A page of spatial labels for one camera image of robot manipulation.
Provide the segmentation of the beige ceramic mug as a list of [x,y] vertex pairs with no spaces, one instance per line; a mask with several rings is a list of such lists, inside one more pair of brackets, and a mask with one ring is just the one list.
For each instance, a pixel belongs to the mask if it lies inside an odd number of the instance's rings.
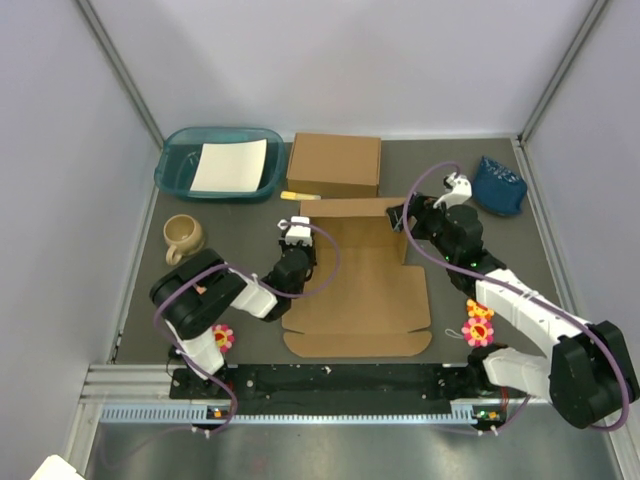
[[165,261],[170,266],[195,255],[205,245],[205,233],[201,224],[186,214],[169,218],[164,224],[163,236],[168,247]]

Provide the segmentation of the yellow white marker pen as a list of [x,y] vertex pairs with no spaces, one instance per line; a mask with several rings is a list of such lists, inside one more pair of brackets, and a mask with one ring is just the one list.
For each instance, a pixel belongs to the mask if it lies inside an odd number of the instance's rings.
[[321,196],[284,190],[280,193],[280,198],[287,201],[313,201],[320,200]]

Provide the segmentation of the dark blue crumpled bag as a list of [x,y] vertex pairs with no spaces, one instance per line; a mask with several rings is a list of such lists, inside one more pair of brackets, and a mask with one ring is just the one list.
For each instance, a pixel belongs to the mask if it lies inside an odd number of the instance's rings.
[[519,215],[527,191],[519,174],[490,157],[481,158],[472,180],[472,198],[485,210],[500,216]]

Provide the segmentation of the orange flower toy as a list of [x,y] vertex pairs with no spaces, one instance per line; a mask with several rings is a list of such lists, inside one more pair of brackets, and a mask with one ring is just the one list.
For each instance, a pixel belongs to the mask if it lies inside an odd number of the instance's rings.
[[466,309],[469,318],[484,318],[486,320],[491,320],[495,315],[495,312],[492,309],[476,302],[473,299],[468,299],[466,301]]

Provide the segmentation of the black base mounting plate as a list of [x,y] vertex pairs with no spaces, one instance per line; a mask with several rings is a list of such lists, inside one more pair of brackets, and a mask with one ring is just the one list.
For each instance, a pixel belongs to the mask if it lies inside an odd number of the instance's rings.
[[524,397],[481,385],[465,366],[442,364],[244,364],[216,377],[239,401],[238,413],[447,413],[451,402],[487,399],[501,405]]

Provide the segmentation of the teal plastic bin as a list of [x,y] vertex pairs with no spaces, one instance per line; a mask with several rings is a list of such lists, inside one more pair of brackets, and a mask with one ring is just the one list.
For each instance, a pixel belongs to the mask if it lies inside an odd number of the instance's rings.
[[256,203],[284,178],[287,153],[276,132],[247,127],[188,127],[164,142],[156,187],[194,201]]

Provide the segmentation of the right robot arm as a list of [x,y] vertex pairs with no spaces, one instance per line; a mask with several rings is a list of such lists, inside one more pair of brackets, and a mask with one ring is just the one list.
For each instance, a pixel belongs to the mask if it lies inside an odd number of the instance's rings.
[[520,390],[549,404],[570,425],[584,429],[610,414],[626,418],[639,398],[639,383],[621,330],[567,313],[528,288],[484,246],[483,226],[468,205],[449,206],[415,194],[387,208],[393,231],[412,244],[430,242],[436,263],[468,297],[508,321],[540,350],[523,354],[506,346],[477,347],[466,380],[487,396],[500,386]]

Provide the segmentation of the white paper sheet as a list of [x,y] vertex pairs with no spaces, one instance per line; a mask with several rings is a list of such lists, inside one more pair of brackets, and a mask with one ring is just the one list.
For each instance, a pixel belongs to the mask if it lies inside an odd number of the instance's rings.
[[267,140],[202,147],[190,190],[204,193],[252,193],[260,184]]

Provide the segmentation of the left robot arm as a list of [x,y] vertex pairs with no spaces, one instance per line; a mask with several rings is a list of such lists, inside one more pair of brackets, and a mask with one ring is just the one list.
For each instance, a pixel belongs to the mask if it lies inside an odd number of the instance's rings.
[[226,268],[223,258],[206,248],[173,269],[150,289],[149,298],[163,307],[161,317],[180,353],[192,362],[192,384],[205,396],[226,387],[223,349],[214,324],[228,309],[272,322],[291,309],[312,278],[316,252],[311,240],[279,241],[281,256],[260,278]]

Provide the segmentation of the pink flower toy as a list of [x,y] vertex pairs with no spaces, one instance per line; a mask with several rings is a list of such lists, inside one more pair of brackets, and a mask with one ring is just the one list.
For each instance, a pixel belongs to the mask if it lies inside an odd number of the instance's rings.
[[494,328],[486,318],[469,318],[462,326],[461,333],[471,347],[486,347],[494,342]]
[[234,330],[226,324],[214,325],[213,333],[216,341],[216,346],[221,353],[227,353],[235,342]]

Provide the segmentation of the pink flower toy right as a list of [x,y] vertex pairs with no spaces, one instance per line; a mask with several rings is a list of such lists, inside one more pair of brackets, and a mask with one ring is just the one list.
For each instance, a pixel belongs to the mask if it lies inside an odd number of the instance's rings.
[[469,318],[462,326],[461,333],[471,347],[486,347],[494,342],[494,328],[486,318]]

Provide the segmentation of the pink flower toy left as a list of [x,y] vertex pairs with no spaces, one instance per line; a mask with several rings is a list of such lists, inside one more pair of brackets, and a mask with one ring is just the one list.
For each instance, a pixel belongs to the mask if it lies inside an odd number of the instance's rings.
[[234,330],[226,324],[214,325],[213,333],[216,341],[216,346],[221,353],[227,353],[235,342]]

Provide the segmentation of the white object bottom corner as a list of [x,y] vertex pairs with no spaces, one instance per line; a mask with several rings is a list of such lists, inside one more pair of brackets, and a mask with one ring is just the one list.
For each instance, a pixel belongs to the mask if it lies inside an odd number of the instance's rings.
[[84,480],[84,477],[59,455],[50,455],[30,480]]

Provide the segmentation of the brown cardboard box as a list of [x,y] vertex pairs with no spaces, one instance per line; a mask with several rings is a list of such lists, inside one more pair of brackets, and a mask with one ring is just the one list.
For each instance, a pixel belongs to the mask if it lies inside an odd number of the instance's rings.
[[375,198],[380,185],[379,137],[298,132],[287,188],[322,198]]
[[283,340],[311,358],[413,357],[432,340],[425,270],[405,262],[408,240],[387,209],[400,198],[309,200],[300,214],[317,265],[305,297],[283,316]]

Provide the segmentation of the folded brown cardboard box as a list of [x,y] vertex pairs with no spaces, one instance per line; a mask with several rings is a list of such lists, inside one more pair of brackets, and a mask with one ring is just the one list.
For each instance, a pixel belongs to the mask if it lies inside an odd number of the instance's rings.
[[375,198],[380,185],[379,137],[298,132],[287,188],[322,198]]

